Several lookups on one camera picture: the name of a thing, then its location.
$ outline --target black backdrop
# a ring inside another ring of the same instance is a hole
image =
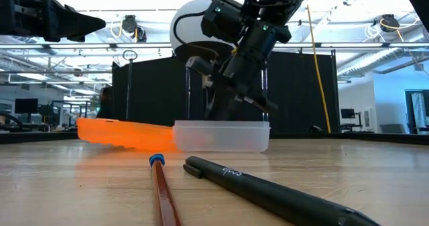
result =
[[[332,132],[339,131],[338,92],[334,58],[318,55],[320,75]],[[186,75],[184,63],[162,58],[133,65],[130,121],[171,126],[175,120],[203,119],[204,92],[199,74]],[[128,66],[113,66],[115,118],[125,120]],[[190,96],[186,96],[186,81]],[[269,114],[271,132],[307,133],[312,125],[326,131],[322,97],[313,55],[273,52],[267,67],[267,97],[279,105]],[[255,79],[255,93],[262,92],[261,76]],[[262,121],[262,112],[244,103],[241,121]]]

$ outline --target translucent plastic box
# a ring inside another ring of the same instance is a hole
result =
[[[269,122],[176,121],[174,142],[179,150],[197,152],[264,152]]]

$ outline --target table surface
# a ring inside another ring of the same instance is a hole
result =
[[[194,155],[362,211],[427,225],[429,148],[333,139],[271,140],[263,154],[169,153],[184,225],[289,225],[183,171]],[[0,145],[0,225],[153,225],[151,154],[78,140]]]

